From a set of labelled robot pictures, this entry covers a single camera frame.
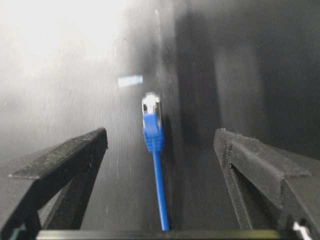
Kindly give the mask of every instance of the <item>ribbed surface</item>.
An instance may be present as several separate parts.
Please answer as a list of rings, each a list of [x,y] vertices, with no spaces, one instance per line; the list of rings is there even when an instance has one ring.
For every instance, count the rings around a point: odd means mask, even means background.
[[[153,136],[149,137],[147,134],[144,132],[144,140],[145,140],[145,145],[148,151],[151,152],[162,152],[164,149],[164,135],[163,133],[158,135],[158,136]]]

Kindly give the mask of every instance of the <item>blue cable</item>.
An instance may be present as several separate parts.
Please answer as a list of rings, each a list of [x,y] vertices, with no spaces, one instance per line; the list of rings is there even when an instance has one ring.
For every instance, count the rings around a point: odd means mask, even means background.
[[[164,130],[158,125],[156,113],[143,114],[143,135],[146,147],[153,156],[156,193],[158,198],[159,215],[162,231],[169,230],[166,198],[161,170],[160,152],[164,148]]]

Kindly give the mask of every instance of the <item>light blue tape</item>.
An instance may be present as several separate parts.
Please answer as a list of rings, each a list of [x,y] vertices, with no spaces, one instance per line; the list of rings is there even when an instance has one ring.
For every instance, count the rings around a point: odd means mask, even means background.
[[[118,78],[119,88],[142,84],[143,82],[144,77],[142,75],[122,76]]]

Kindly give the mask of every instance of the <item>blue ethernet cable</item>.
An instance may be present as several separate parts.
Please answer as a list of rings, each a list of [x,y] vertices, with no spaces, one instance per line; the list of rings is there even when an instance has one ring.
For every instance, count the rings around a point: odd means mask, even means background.
[[[146,148],[153,156],[156,193],[158,198],[159,214],[162,231],[169,230],[164,191],[163,176],[161,170],[160,153],[164,148],[164,129],[161,121],[160,98],[154,92],[148,92],[142,99],[143,135]]]

